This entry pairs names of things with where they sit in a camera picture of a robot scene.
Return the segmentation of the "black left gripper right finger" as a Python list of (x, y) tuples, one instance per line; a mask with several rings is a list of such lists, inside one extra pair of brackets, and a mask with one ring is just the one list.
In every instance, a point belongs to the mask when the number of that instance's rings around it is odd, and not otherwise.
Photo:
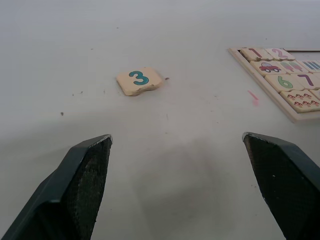
[(245, 132), (261, 195), (287, 240), (320, 238), (320, 168), (297, 145)]

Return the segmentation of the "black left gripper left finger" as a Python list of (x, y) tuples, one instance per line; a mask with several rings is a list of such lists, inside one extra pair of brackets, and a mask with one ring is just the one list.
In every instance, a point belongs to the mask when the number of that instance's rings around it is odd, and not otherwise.
[(105, 134), (70, 148), (2, 239), (89, 240), (104, 195), (112, 144), (112, 136)]

